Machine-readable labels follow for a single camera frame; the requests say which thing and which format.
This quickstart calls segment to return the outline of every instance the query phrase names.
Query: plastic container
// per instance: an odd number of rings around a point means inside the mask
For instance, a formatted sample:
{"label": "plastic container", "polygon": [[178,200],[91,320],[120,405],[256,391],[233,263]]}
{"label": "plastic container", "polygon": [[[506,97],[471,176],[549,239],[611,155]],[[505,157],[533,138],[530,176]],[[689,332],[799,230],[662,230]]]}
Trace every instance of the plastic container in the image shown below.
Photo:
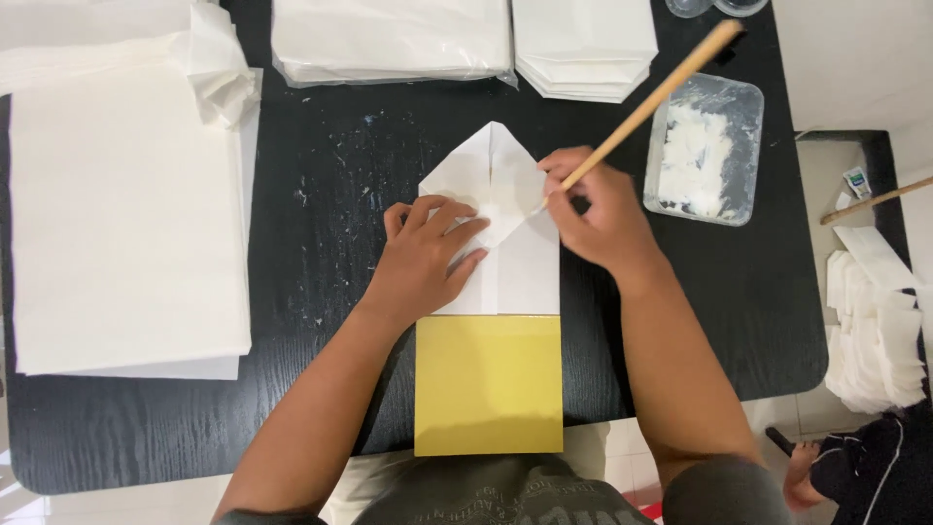
{"label": "plastic container", "polygon": [[691,19],[704,14],[715,0],[666,0],[667,8],[682,19]]}
{"label": "plastic container", "polygon": [[716,0],[716,7],[731,17],[750,17],[761,11],[768,0]]}
{"label": "plastic container", "polygon": [[[681,118],[685,114],[713,123],[704,127],[696,119],[685,122]],[[654,114],[645,207],[655,213],[729,226],[747,223],[755,200],[763,116],[764,95],[757,87],[702,73],[688,78]],[[692,127],[675,131],[677,126]],[[685,129],[700,131],[687,135],[690,141],[685,142]],[[702,154],[685,161],[679,148],[685,143]],[[696,171],[690,171],[693,165]]]}

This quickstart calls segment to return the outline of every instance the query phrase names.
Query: wooden stick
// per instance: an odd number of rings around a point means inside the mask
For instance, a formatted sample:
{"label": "wooden stick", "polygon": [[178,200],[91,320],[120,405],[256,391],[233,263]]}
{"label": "wooden stick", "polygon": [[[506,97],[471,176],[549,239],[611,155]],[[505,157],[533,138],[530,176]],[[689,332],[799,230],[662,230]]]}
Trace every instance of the wooden stick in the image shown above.
{"label": "wooden stick", "polygon": [[[712,33],[704,38],[703,42],[700,42],[700,45],[684,59],[684,62],[658,86],[658,89],[654,90],[654,93],[649,95],[648,98],[645,99],[645,102],[641,103],[641,106],[616,128],[616,131],[612,132],[612,135],[606,139],[606,142],[597,148],[579,168],[571,173],[570,177],[564,179],[564,182],[561,184],[561,189],[566,192],[571,186],[583,178],[583,176],[600,163],[609,152],[625,140],[635,128],[646,121],[648,117],[654,113],[655,109],[667,99],[668,95],[675,92],[677,88],[680,87],[680,84],[683,84],[690,75],[693,75],[699,71],[701,67],[706,65],[707,62],[713,60],[713,58],[715,58],[723,48],[728,46],[739,33],[742,33],[743,30],[742,24],[737,20],[721,21]],[[544,204],[541,207],[547,204],[548,198],[545,197]]]}
{"label": "wooden stick", "polygon": [[907,186],[904,186],[903,188],[897,188],[896,190],[885,193],[884,195],[878,195],[877,197],[872,197],[869,200],[862,201],[854,206],[849,206],[845,209],[841,209],[839,211],[828,213],[823,216],[823,219],[819,220],[819,223],[823,226],[826,226],[827,224],[833,222],[834,220],[841,219],[845,217],[846,215],[849,215],[852,213],[856,213],[858,210],[875,206],[877,204],[883,203],[884,201],[890,201],[891,199],[895,197],[900,197],[904,193],[910,193],[915,190],[919,190],[923,188],[924,186],[929,186],[931,184],[933,184],[933,177],[927,177],[918,182],[914,182],[913,184],[908,184]]}

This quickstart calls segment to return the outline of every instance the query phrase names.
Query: yellow board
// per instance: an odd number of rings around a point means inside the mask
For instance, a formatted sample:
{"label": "yellow board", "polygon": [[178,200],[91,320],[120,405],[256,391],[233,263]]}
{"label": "yellow board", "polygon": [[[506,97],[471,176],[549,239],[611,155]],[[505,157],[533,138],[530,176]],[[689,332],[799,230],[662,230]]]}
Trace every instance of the yellow board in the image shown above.
{"label": "yellow board", "polygon": [[415,341],[415,456],[564,450],[560,316],[428,317]]}

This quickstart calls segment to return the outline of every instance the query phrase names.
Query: white floor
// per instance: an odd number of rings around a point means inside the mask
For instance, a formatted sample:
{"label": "white floor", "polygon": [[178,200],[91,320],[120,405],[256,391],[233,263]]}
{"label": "white floor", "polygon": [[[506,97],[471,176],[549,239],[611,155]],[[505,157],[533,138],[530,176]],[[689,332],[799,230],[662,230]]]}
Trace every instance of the white floor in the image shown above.
{"label": "white floor", "polygon": [[[812,238],[821,290],[825,292],[825,260],[836,247],[829,227],[818,226],[822,213],[829,211],[842,189],[842,172],[863,163],[856,145],[830,142],[803,142],[798,146],[801,171],[811,216]],[[870,216],[855,217],[852,224],[870,223]],[[787,457],[761,433],[775,426],[788,439],[815,439],[831,431],[854,429],[872,417],[853,414],[825,387],[796,395],[743,403],[752,430],[760,436],[762,450],[780,482],[787,469]],[[0,525],[203,525],[213,514],[228,475],[163,483],[117,490],[100,490],[66,496],[42,497],[21,487],[9,467],[6,431],[6,400],[0,403]],[[605,480],[635,504],[651,504],[661,498],[658,473],[645,439],[635,419],[623,419],[567,429],[567,447],[592,443],[599,436],[603,450],[593,450],[591,462],[602,468]],[[799,523],[829,524],[835,509],[822,505],[799,516]]]}

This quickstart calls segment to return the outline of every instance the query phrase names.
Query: wood grain surface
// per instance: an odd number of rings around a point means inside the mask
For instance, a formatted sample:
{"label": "wood grain surface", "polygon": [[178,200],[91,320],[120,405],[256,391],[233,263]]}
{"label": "wood grain surface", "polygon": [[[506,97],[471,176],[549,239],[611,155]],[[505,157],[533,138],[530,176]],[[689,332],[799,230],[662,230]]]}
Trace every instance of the wood grain surface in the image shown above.
{"label": "wood grain surface", "polygon": [[[272,69],[269,3],[225,5],[247,61],[266,69],[249,246],[253,348],[235,382],[10,372],[15,268],[4,100],[3,308],[19,481],[60,494],[232,472],[259,424],[362,295],[382,251],[387,207],[413,200],[418,181],[489,121],[505,124],[538,159],[560,147],[598,145],[723,18],[711,9],[680,20],[662,0],[652,6],[661,51],[651,78],[624,104],[611,105],[544,100],[524,81],[516,91],[494,78],[291,89]],[[771,6],[745,24],[737,56],[703,71],[750,82],[765,95],[751,221],[731,228],[649,219],[729,379],[748,400],[812,388],[827,357]],[[639,194],[649,127],[639,127],[607,159],[634,175]],[[566,250],[561,269],[564,422],[633,416],[615,286],[602,269]],[[413,344],[409,332],[393,352],[356,453],[411,447]]]}

